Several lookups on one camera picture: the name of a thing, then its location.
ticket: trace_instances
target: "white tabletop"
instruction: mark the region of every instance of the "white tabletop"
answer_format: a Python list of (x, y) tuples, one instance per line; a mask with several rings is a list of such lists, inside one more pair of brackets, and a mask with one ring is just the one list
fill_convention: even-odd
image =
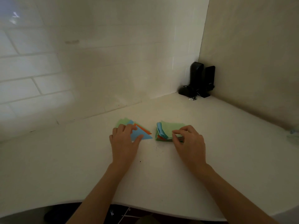
[[(270, 215), (299, 204), (299, 149), (286, 132), (214, 97), (170, 94), (0, 144), (0, 217), (82, 201), (112, 160), (109, 135), (128, 117), (155, 134), (160, 120), (191, 124), (207, 162)], [(114, 203), (178, 217), (223, 220), (172, 142), (143, 140)]]

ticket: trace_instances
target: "tile wall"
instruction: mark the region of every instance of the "tile wall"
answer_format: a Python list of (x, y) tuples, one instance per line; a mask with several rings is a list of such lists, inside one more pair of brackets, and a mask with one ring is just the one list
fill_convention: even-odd
[(0, 1), (0, 140), (175, 92), (209, 3)]

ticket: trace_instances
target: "person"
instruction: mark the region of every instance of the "person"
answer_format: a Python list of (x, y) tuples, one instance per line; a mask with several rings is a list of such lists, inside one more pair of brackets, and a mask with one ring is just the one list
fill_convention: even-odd
[[(113, 129), (112, 135), (109, 136), (113, 161), (67, 224), (104, 222), (118, 184), (132, 164), (143, 137), (140, 135), (131, 142), (131, 131), (136, 129), (131, 124), (126, 126), (121, 124)], [(175, 134), (184, 136), (184, 142), (181, 143)], [(204, 138), (192, 126), (174, 130), (173, 143), (182, 161), (204, 184), (230, 224), (278, 223), (227, 183), (206, 163)]]

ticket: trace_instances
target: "paper stack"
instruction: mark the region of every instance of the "paper stack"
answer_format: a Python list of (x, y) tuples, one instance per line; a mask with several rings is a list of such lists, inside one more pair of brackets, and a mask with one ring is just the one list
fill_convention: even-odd
[[(172, 141), (172, 131), (179, 130), (181, 127), (185, 126), (183, 123), (167, 123), (164, 121), (157, 123), (156, 129), (156, 141)], [(180, 141), (183, 141), (183, 136), (177, 134)]]
[(120, 124), (124, 124), (124, 125), (127, 125), (127, 124), (132, 124), (134, 126), (137, 127), (137, 130), (136, 131), (132, 131), (131, 133), (131, 140), (132, 141), (135, 141), (135, 139), (140, 135), (140, 134), (143, 134), (143, 138), (142, 140), (145, 140), (145, 139), (152, 139), (152, 137), (150, 136), (150, 134), (152, 134), (148, 129), (144, 128), (143, 126), (141, 126), (140, 124), (134, 122), (133, 120), (130, 120), (128, 118), (124, 118), (124, 119), (120, 119), (117, 124), (115, 125), (115, 127), (117, 128)]

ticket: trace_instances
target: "person's left hand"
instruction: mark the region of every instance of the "person's left hand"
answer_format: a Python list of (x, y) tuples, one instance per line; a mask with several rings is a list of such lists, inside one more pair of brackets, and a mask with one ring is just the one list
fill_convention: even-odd
[(139, 143), (143, 135), (139, 135), (134, 142), (131, 141), (132, 130), (137, 130), (132, 124), (120, 124), (118, 128), (113, 128), (112, 135), (109, 136), (113, 165), (116, 169), (125, 174), (132, 164), (138, 150)]

